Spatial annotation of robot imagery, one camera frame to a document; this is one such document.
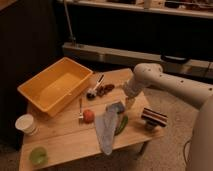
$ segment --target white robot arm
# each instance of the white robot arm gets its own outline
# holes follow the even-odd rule
[[[133,77],[123,89],[129,98],[133,98],[149,85],[158,86],[200,110],[186,170],[213,170],[213,85],[164,74],[159,64],[143,63],[135,66]]]

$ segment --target small green bowl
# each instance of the small green bowl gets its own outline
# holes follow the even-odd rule
[[[47,152],[44,147],[36,147],[34,148],[29,156],[30,162],[35,165],[43,165],[47,162]]]

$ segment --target cabinet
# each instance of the cabinet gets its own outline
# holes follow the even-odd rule
[[[0,11],[0,139],[18,148],[26,111],[16,88],[61,56],[51,0],[18,0]]]

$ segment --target yellow plastic bin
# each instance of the yellow plastic bin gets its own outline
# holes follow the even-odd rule
[[[64,57],[18,87],[34,106],[55,116],[89,86],[92,70]]]

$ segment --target white cup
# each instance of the white cup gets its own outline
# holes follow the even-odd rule
[[[20,116],[16,120],[15,127],[27,135],[33,135],[37,131],[34,117],[31,114]]]

